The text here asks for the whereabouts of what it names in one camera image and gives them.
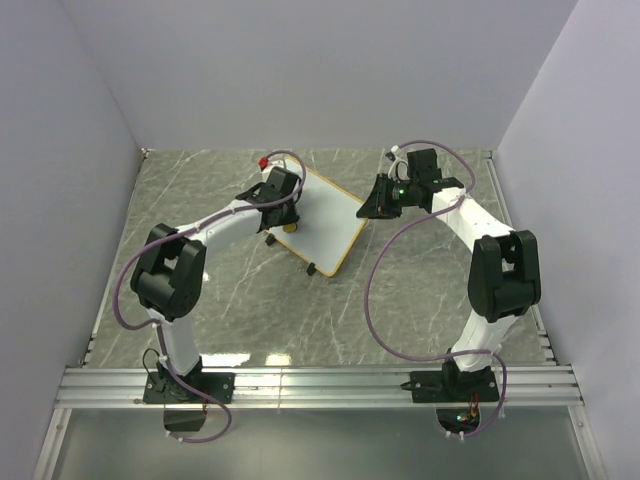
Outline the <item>yellow framed whiteboard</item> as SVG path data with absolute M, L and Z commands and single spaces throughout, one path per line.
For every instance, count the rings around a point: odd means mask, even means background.
M 306 264 L 306 273 L 336 275 L 362 232 L 366 221 L 356 217 L 363 201 L 308 168 L 299 202 L 298 230 L 269 230 L 270 243 L 278 242 Z

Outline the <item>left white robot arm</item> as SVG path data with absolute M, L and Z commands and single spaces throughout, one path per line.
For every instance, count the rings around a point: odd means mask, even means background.
M 283 181 L 263 181 L 238 194 L 209 218 L 179 228 L 158 224 L 150 232 L 130 287 L 156 331 L 158 377 L 178 401 L 206 396 L 190 314 L 200 299 L 207 255 L 296 222 L 301 190 L 301 179 L 287 174 Z

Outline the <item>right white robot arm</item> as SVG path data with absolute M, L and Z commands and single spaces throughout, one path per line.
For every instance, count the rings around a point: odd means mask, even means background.
M 405 207 L 420 207 L 429 219 L 441 220 L 471 252 L 471 313 L 441 374 L 444 393 L 461 400 L 490 382 L 492 359 L 506 333 L 540 301 L 537 239 L 528 230 L 516 231 L 497 220 L 453 177 L 394 180 L 379 174 L 356 216 L 395 219 Z

